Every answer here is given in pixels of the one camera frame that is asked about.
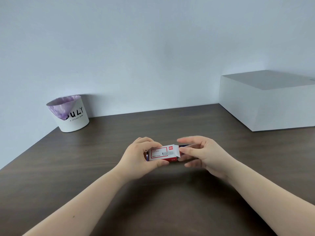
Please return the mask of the red and white small box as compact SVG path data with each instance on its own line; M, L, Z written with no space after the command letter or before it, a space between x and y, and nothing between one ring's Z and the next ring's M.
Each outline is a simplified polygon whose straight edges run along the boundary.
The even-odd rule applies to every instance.
M147 161L164 159L168 162L175 162L181 157L179 145L167 145L151 148L147 151Z

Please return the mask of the purple bin liner bag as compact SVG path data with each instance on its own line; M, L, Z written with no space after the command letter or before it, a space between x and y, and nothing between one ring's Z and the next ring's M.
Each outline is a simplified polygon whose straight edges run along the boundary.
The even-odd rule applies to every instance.
M57 118L67 120L73 106L79 99L81 99L80 95L60 97L50 101L46 106Z

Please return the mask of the white round waste bin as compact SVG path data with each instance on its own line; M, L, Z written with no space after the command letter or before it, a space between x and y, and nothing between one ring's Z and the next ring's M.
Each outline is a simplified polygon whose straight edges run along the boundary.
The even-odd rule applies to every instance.
M62 132L74 132L82 129L89 123L89 118L85 110L82 98L77 100L76 104L73 106L70 114L68 115L69 118L67 120L61 120L57 118L53 113L52 116Z

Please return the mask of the person's right forearm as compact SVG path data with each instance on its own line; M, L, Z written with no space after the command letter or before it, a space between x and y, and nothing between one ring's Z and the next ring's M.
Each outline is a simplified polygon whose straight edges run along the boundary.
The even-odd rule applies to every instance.
M315 236L315 205L233 159L229 183L278 236Z

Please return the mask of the person's left forearm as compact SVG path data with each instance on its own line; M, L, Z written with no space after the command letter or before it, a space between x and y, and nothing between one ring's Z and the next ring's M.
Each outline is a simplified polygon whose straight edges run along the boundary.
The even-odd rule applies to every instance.
M89 236L128 181L115 167L22 236Z

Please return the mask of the person's right hand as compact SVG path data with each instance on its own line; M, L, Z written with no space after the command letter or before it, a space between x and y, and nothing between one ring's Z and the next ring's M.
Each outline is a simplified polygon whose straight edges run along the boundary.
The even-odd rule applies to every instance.
M213 139L204 136L189 136L177 139L178 143L187 143L185 147L201 149L199 156L181 156L179 161L186 161L187 168L204 168L210 174L229 181L229 174L237 161Z

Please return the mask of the large white rectangular box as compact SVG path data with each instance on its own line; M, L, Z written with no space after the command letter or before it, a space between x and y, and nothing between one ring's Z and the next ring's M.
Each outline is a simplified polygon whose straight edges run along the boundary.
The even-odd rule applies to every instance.
M315 76L271 70L222 75L219 104L251 131L315 127Z

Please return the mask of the person's left hand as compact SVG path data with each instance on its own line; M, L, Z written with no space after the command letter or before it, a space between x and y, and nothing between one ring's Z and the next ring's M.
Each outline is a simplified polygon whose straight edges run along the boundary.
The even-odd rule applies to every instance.
M121 160L113 169L115 176L121 183L139 179L156 168L148 168L145 160L146 151L162 145L151 138L144 137L136 139L124 152Z

